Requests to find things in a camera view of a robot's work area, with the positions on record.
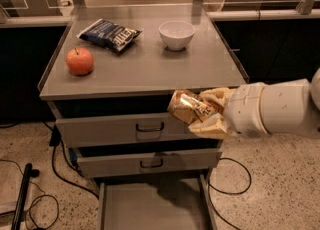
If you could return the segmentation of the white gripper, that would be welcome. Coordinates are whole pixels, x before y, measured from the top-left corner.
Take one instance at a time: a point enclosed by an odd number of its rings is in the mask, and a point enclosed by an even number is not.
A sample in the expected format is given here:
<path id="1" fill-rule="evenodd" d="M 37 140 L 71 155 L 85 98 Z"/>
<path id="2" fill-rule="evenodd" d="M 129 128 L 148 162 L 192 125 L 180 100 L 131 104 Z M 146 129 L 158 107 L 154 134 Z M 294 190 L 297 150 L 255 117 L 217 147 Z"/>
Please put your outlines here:
<path id="1" fill-rule="evenodd" d="M 268 137 L 269 132 L 263 124 L 260 111 L 265 87 L 264 83 L 259 82 L 241 85 L 235 91 L 227 87 L 202 91 L 199 96 L 224 113 L 223 116 L 214 114 L 203 122 L 196 121 L 189 125 L 189 130 L 198 137 L 209 139 L 225 139 L 232 131 L 243 138 Z"/>

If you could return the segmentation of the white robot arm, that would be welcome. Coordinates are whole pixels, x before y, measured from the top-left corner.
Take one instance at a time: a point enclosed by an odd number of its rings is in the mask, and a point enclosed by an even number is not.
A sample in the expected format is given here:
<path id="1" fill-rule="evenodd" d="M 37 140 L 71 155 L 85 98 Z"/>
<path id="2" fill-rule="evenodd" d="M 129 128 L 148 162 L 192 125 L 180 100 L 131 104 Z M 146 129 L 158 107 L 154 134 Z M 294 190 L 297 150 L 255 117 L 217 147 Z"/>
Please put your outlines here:
<path id="1" fill-rule="evenodd" d="M 289 133 L 320 138 L 320 69 L 311 80 L 215 88 L 200 96 L 222 106 L 223 112 L 189 126 L 199 137 L 265 138 Z"/>

